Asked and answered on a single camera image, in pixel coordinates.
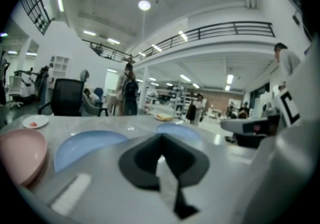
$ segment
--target white pillar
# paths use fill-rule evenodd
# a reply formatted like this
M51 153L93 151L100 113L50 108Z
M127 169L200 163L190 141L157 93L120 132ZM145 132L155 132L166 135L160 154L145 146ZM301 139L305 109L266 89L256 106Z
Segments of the white pillar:
M17 70L23 70L23 68L24 68L24 62L25 62L25 59L26 59L25 55L29 50L31 41L32 41L32 38L28 37L28 39L22 45L22 48L21 48L20 54L19 54L19 58L18 58L18 63L17 63L17 66L16 66Z
M145 108L145 101L146 101L146 93L147 93L147 86L148 86L148 80L149 80L149 69L148 66L144 68L144 74L143 74L143 83L140 85L141 92L140 92L140 98L139 98L139 104L138 109L144 110Z

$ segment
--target balcony railing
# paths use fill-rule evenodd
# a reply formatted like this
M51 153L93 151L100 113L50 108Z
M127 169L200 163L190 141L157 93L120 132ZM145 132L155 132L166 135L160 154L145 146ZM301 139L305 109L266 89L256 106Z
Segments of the balcony railing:
M98 44L92 41L88 41L83 39L83 41L90 47L94 52L96 52L97 55L110 59L116 62L124 62L124 63L134 63L133 56L126 54L124 52L121 52L119 50L115 50L111 47L104 46L102 44Z
M217 23L186 31L183 33L183 35L178 34L168 38L146 49L144 52L142 52L142 55L138 54L133 59L135 62L137 62L161 51L186 44L188 42L230 35L261 35L275 37L274 31L272 30L272 23L269 22L235 21Z
M21 0L21 3L34 25L44 35L50 25L51 19L45 10L42 0Z

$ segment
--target blue plate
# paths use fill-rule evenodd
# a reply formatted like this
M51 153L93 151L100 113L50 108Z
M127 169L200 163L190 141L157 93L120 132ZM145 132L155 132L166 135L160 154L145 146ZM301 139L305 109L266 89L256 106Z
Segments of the blue plate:
M89 131L71 136L58 148L53 161L54 169L59 172L92 151L126 140L128 137L110 131Z
M158 125L158 127L156 128L156 133L157 134L166 133L166 134L179 135L181 137L184 137L185 139L194 140L194 141L201 140L200 134L198 134L195 130L193 130L187 126L176 125L176 124L172 124L172 123Z

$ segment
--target pink plate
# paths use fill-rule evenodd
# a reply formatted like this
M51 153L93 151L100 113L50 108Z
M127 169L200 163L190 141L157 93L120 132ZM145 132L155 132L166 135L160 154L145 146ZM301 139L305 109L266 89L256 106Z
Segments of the pink plate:
M43 165L48 144L35 130L19 129L0 135L0 157L12 181L29 184Z

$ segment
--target round ceiling light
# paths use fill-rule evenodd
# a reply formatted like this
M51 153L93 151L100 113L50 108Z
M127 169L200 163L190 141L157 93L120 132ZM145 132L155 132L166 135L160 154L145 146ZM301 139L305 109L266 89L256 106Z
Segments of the round ceiling light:
M147 11L151 8L150 2L146 0L140 1L138 6L141 10L144 10L144 11Z

